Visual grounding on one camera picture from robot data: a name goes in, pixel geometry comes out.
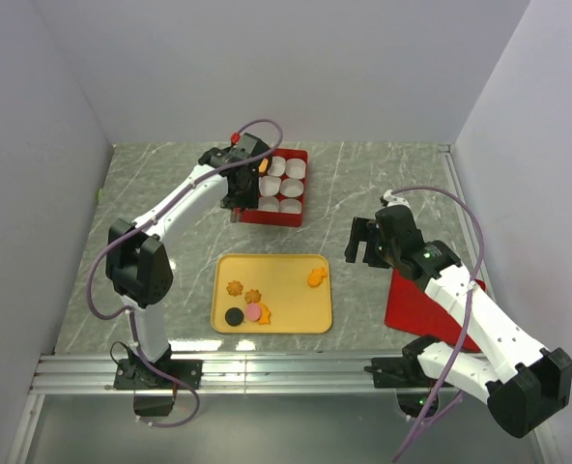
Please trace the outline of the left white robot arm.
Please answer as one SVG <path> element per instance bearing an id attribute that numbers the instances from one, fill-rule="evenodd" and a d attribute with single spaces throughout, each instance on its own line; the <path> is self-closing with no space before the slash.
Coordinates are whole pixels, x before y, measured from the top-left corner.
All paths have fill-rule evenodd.
<path id="1" fill-rule="evenodd" d="M 122 302 L 130 307 L 135 327 L 132 350 L 141 351 L 145 357 L 136 375 L 148 388 L 163 387 L 171 376 L 171 364 L 163 359 L 170 343 L 161 303 L 174 280 L 168 249 L 215 204 L 229 210 L 255 208 L 259 156 L 269 149 L 267 143 L 247 132 L 228 147 L 213 147 L 152 210 L 131 222 L 118 219 L 110 226 L 109 243 L 135 233 L 107 253 L 105 274 Z"/>

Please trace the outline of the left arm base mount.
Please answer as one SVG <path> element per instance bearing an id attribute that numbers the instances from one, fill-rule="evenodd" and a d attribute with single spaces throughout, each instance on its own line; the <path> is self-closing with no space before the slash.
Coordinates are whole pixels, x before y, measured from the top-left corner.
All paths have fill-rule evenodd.
<path id="1" fill-rule="evenodd" d="M 114 342 L 109 357 L 116 365 L 113 389 L 134 392 L 132 405 L 136 416 L 142 419 L 165 419 L 174 409 L 177 393 L 183 382 L 196 391 L 200 386 L 203 362 L 175 360 L 170 348 L 152 367 L 177 382 L 156 374 L 123 342 Z"/>

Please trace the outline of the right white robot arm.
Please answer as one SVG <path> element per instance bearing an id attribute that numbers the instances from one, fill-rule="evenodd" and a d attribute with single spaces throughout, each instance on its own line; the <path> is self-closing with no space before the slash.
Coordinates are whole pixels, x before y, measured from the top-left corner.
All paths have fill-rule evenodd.
<path id="1" fill-rule="evenodd" d="M 522 438 L 565 408 L 572 359 L 524 332 L 476 283 L 444 242 L 427 242 L 409 206 L 388 203 L 374 217 L 354 218 L 345 259 L 392 269 L 466 329 L 483 358 L 461 353 L 433 335 L 406 345 L 399 359 L 375 358 L 366 366 L 378 388 L 421 387 L 442 380 L 487 405 L 496 423 Z"/>

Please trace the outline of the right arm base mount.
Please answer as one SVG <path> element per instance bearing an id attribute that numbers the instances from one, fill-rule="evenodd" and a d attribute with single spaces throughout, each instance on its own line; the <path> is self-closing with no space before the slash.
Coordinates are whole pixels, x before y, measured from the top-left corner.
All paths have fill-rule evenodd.
<path id="1" fill-rule="evenodd" d="M 375 389 L 395 391 L 399 410 L 410 418 L 419 415 L 437 382 L 405 357 L 373 358 L 364 371 L 372 376 Z"/>

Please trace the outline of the round tan cookie top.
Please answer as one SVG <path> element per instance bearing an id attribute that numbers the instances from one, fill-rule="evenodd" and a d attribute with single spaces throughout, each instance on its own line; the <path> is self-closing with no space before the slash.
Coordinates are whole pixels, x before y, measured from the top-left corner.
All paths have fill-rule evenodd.
<path id="1" fill-rule="evenodd" d="M 258 167 L 258 172 L 260 175 L 265 175 L 269 170 L 271 162 L 269 159 L 263 159 Z"/>

